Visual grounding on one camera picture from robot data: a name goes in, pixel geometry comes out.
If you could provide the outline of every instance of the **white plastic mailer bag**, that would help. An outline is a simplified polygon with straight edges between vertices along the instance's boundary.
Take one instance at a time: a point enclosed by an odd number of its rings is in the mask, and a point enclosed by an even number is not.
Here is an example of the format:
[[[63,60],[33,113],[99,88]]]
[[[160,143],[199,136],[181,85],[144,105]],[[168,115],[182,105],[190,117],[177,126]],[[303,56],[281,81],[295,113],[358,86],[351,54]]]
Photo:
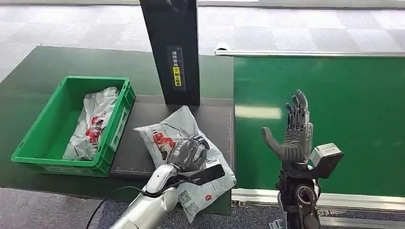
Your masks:
[[[235,186],[235,174],[227,164],[221,151],[199,130],[194,116],[187,106],[182,106],[160,123],[135,128],[134,130],[139,131],[143,138],[155,167],[166,163],[168,154],[178,140],[192,135],[200,135],[210,145],[203,167],[208,168],[220,163],[224,168],[225,176],[202,186],[190,183],[183,183],[179,186],[179,202],[183,206],[189,222],[193,221],[199,211],[212,204],[220,195]]]
[[[64,160],[93,160],[102,131],[113,113],[118,93],[116,87],[109,87],[85,96],[76,130],[63,155]]]

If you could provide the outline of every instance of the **green storage bin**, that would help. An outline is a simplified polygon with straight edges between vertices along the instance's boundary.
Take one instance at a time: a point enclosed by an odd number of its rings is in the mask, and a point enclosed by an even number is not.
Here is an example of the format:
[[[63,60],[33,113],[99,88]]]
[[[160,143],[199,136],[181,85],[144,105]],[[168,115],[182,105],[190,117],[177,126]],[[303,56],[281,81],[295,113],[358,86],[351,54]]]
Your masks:
[[[70,137],[76,129],[85,95],[111,86],[119,88],[120,93],[108,125],[102,132],[94,160],[62,160]],[[39,173],[105,177],[108,175],[134,99],[135,93],[128,78],[67,76],[56,88],[14,151],[11,160]]]

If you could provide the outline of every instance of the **humanoid robot hand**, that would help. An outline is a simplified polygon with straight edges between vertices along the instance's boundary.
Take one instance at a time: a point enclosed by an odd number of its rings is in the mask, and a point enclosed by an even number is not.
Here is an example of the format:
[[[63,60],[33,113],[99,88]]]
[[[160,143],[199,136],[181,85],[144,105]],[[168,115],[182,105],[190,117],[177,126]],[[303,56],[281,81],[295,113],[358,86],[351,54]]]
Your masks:
[[[176,166],[180,172],[199,170],[207,158],[208,142],[200,135],[193,135],[176,143],[168,156],[167,163]]]
[[[312,148],[312,123],[309,122],[308,100],[301,90],[292,96],[294,106],[286,104],[288,117],[284,142],[280,144],[267,127],[262,135],[277,158],[288,162],[307,162]]]

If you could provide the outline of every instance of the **green panel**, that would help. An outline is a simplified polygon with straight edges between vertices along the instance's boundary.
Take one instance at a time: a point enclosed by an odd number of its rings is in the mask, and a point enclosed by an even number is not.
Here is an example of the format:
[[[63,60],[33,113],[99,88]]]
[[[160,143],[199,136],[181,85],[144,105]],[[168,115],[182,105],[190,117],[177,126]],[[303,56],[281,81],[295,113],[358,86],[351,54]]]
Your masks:
[[[231,99],[233,58],[200,56],[200,66],[202,97]],[[137,94],[162,95],[152,53],[36,47],[0,83],[0,187],[104,198],[118,187],[144,186],[146,181],[140,180],[38,174],[10,161],[13,151],[67,75],[128,77]],[[218,90],[216,83],[228,86]],[[136,196],[136,191],[124,190],[118,196],[117,200],[128,202]],[[230,200],[227,192],[205,212],[227,214]]]
[[[238,57],[234,71],[239,187],[275,189],[280,162],[260,128],[282,141],[285,103],[301,89],[313,145],[334,142],[345,153],[322,191],[405,197],[404,58]]]

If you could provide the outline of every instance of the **qr code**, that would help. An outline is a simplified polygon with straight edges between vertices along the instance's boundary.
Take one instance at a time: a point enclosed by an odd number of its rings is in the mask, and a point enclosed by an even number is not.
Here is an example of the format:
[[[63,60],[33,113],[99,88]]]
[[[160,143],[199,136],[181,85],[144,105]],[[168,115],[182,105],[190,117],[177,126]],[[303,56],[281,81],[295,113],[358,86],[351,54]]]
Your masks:
[[[200,211],[200,209],[197,207],[197,205],[194,202],[192,202],[189,206],[186,206],[185,210],[191,216],[195,216]]]
[[[191,197],[187,191],[183,191],[179,194],[179,202],[185,204],[191,200]]]

